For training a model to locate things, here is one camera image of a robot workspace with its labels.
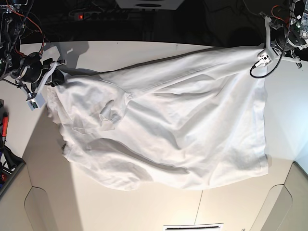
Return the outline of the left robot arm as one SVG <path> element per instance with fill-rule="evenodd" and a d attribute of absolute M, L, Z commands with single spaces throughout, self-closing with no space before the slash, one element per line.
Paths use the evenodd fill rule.
<path fill-rule="evenodd" d="M 265 48 L 257 56 L 254 67 L 265 67 L 278 60 L 295 63 L 302 67 L 295 50 L 308 48 L 308 2 L 289 0 L 289 9 L 275 5 L 271 15 L 260 13 L 265 20 Z"/>

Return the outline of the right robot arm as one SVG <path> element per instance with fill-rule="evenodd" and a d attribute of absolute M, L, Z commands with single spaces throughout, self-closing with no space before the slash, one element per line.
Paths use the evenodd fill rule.
<path fill-rule="evenodd" d="M 65 60 L 52 58 L 41 61 L 45 34 L 29 18 L 33 5 L 33 0 L 0 2 L 0 80 L 24 90 L 28 102 L 34 101 L 44 86 L 55 87 L 64 83 L 64 75 L 58 67 L 65 64 Z M 33 24 L 42 36 L 39 51 L 28 55 L 20 51 L 27 22 Z"/>

